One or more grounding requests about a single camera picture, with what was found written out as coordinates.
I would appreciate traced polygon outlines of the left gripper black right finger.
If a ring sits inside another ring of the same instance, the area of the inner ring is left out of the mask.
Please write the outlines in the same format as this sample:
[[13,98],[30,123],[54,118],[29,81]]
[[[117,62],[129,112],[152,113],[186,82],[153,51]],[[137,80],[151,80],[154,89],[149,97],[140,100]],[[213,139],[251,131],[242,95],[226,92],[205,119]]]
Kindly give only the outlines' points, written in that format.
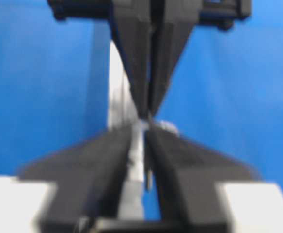
[[217,182],[253,182],[261,176],[247,164],[184,137],[151,126],[145,134],[156,177],[163,221],[186,233],[226,233],[228,221]]

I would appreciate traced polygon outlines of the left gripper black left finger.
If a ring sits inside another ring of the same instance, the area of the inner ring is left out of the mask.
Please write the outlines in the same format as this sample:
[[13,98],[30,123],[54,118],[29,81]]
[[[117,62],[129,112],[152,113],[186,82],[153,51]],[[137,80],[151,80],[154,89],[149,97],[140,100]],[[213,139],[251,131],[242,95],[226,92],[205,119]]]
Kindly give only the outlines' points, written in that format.
[[127,130],[115,129],[37,159],[18,172],[22,181],[54,182],[57,191],[39,227],[71,233],[82,217],[115,216],[124,178]]

